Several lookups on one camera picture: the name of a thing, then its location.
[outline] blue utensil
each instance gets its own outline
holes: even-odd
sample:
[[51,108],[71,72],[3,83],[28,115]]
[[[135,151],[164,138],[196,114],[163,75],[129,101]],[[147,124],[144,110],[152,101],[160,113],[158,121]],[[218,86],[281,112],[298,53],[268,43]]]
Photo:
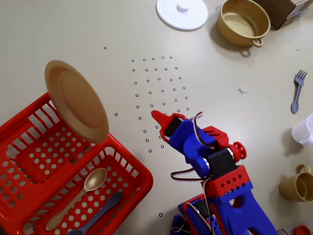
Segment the blue utensil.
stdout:
[[304,85],[304,79],[306,77],[308,73],[305,73],[304,71],[300,70],[299,73],[297,74],[297,76],[294,79],[294,82],[296,84],[298,84],[298,89],[297,89],[297,93],[295,95],[294,101],[291,104],[291,112],[293,114],[297,113],[299,110],[299,97],[300,97],[300,92],[301,92],[301,88]]
[[111,208],[115,207],[123,198],[123,193],[117,192],[113,194],[105,204],[105,206],[87,223],[85,226],[79,229],[75,229],[67,233],[67,235],[85,235],[87,230],[98,220],[104,213]]

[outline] pot handle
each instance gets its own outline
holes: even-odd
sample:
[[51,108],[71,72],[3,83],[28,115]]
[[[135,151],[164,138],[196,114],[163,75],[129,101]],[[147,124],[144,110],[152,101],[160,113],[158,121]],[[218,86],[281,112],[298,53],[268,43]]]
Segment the pot handle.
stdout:
[[253,45],[254,45],[255,47],[261,47],[261,46],[263,46],[263,40],[262,40],[262,38],[260,38],[258,41],[260,42],[260,44],[258,44],[255,40],[252,40]]

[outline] white cup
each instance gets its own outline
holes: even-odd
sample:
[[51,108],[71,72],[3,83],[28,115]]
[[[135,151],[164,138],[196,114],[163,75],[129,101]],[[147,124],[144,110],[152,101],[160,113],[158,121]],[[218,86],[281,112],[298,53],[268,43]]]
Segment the white cup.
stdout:
[[291,130],[292,138],[303,146],[313,144],[313,115],[302,120]]

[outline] wire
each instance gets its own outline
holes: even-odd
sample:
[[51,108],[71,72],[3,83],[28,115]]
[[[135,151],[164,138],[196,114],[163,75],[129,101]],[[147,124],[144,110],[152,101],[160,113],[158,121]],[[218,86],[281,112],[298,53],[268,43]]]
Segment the wire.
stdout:
[[284,231],[284,233],[288,235],[288,233],[285,230],[283,230],[283,229],[281,229],[281,230]]
[[186,223],[186,220],[184,220],[184,223],[182,224],[182,226],[181,226],[180,228],[172,227],[173,231],[174,231],[175,233],[178,233],[179,231],[183,231],[183,232],[186,232],[186,233],[190,233],[189,231],[182,229],[182,228],[184,227],[185,223]]
[[172,177],[173,180],[177,180],[177,181],[200,181],[200,180],[206,180],[205,178],[204,179],[202,179],[202,178],[177,178],[177,177],[174,176],[174,175],[184,174],[184,173],[191,172],[191,171],[194,171],[194,169],[190,168],[188,170],[175,171],[175,172],[171,173],[171,177]]
[[193,124],[194,124],[194,131],[195,131],[197,140],[198,140],[202,145],[214,149],[214,148],[215,148],[214,145],[207,144],[207,143],[204,142],[203,139],[200,137],[199,130],[198,130],[198,127],[197,127],[197,121],[196,121],[196,119],[201,118],[202,116],[203,116],[203,112],[199,112],[195,117],[193,117],[193,118],[190,119],[190,120],[192,120],[192,122],[193,122]]
[[211,224],[211,225],[212,225],[211,216],[213,216],[213,213],[212,213],[212,211],[211,211],[211,209],[210,209],[210,206],[209,206],[209,203],[208,203],[208,200],[207,200],[207,196],[206,196],[206,183],[207,183],[209,180],[211,180],[212,178],[213,178],[213,175],[210,175],[210,177],[209,177],[209,178],[204,182],[204,184],[203,184],[205,202],[206,202],[207,210],[208,210],[208,212],[209,212],[209,219],[210,219],[210,224]]
[[208,228],[208,230],[212,233],[212,229],[210,227],[210,225],[207,223],[207,221],[202,217],[202,215],[200,215],[200,213],[196,210],[196,208],[190,204],[189,202],[186,204],[188,207],[190,207],[198,216],[199,218],[203,221],[203,223],[205,224],[205,226]]

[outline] beige spoon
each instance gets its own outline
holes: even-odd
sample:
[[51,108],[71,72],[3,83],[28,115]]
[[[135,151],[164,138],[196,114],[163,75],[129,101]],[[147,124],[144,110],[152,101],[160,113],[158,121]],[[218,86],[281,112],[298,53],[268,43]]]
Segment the beige spoon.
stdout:
[[76,195],[76,197],[74,197],[74,199],[63,210],[54,215],[48,221],[45,229],[47,231],[55,229],[62,222],[64,215],[69,211],[69,209],[71,209],[85,193],[89,191],[94,191],[97,188],[99,188],[105,182],[107,175],[108,175],[107,170],[105,170],[104,168],[98,168],[94,170],[92,173],[90,173],[85,180],[83,189]]

